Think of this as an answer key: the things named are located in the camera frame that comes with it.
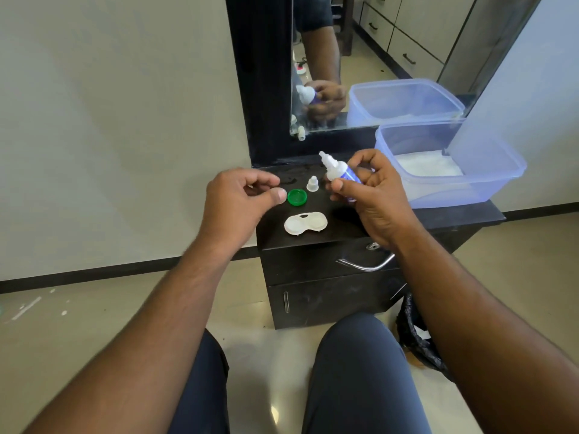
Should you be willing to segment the person's left leg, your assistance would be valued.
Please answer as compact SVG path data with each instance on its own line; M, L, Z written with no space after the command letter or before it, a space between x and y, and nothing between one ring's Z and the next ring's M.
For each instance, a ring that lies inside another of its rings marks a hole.
M205 330L167 434L230 434L226 355Z

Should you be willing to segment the person's right leg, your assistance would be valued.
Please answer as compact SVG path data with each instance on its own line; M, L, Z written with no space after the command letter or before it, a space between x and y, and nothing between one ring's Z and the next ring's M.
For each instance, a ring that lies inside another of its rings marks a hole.
M336 322L313 365L302 434L431 434L407 359L369 313Z

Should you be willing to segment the bin with black bag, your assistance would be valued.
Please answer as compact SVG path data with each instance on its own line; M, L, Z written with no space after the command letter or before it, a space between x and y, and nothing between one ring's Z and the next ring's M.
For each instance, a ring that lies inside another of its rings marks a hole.
M450 382L454 382L411 293L405 294L402 299L402 306L395 320L395 330L399 344L410 363L440 372Z

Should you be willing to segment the person's left forearm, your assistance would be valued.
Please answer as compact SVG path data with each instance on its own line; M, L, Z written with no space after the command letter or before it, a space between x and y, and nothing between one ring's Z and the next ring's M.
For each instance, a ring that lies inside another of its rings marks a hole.
M22 434L166 434L235 247L198 237Z

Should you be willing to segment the small white dropper bottle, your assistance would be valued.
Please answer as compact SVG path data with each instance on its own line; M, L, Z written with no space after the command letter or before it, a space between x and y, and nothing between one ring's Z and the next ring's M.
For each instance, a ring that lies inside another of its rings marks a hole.
M356 173L344 161L338 161L330 154L323 151L319 152L323 166L326 168L326 177L329 182L337 179L347 179L353 182L361 183Z

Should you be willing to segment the white tissue paper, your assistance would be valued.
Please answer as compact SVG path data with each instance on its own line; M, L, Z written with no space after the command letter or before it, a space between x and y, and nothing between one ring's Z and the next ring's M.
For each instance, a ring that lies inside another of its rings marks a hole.
M463 172L451 156L441 150L400 154L394 157L402 169L413 176L462 176Z

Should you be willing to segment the person's leg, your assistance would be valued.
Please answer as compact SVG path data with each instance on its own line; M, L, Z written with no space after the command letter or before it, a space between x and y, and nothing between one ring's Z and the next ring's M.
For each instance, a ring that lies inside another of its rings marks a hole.
M230 434L226 355L205 330L167 434Z
M407 359L369 313L336 322L313 365L302 434L431 434Z

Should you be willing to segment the black wooden drawer cabinet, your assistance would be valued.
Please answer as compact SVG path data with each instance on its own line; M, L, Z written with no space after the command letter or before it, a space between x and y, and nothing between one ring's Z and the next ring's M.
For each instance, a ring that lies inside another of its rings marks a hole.
M360 311L383 313L410 291L396 259L376 272L362 272L336 262L343 258L372 267L391 252L366 249L374 240L353 204L331 201L324 188L322 165L277 165L263 170L278 176L287 191L305 190L312 175L321 180L318 191L308 192L306 204L279 205L257 226L257 248L276 330L334 323ZM288 217L308 212L322 212L327 228L299 236L286 233ZM284 291L288 292L290 313L284 310Z

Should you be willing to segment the black framed wall mirror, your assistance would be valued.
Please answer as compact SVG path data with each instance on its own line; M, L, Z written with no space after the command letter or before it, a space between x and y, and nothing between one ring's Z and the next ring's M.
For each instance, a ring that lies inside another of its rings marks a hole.
M252 166L462 118L540 1L226 0Z

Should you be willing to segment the white contact lens case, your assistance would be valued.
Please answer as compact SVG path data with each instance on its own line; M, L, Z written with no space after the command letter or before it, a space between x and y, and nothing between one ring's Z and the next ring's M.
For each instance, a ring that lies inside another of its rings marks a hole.
M284 222L286 233L299 236L306 231L320 232L327 228L328 220L322 212L308 212L290 216Z

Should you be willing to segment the person's right forearm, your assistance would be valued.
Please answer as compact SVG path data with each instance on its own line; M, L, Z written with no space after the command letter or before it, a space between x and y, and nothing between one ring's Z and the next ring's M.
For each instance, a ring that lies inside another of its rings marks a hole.
M579 434L579 366L417 222L384 233L484 434Z

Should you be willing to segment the person's left hand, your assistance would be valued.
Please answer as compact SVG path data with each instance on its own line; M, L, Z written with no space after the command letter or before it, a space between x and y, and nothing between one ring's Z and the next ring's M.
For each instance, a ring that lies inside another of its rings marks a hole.
M260 169L222 171L207 185L204 212L195 243L203 249L231 258L250 239L268 211L249 206L245 187L281 187L278 176Z

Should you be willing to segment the person's right hand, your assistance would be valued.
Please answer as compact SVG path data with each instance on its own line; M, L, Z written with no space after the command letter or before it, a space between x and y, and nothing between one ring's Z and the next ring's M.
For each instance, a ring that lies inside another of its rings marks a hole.
M382 247L398 250L411 238L424 235L424 228L409 205L401 177L387 157L376 149L356 152L348 166L361 180L362 196L330 197L353 200L368 235Z

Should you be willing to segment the clear plastic storage container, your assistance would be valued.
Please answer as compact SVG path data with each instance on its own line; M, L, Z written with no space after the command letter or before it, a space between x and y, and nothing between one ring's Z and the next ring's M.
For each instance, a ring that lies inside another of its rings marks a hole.
M413 209L484 203L527 167L523 157L491 130L466 118L386 123L375 133L380 150L399 173ZM441 150L462 176L419 177L406 173L396 155Z

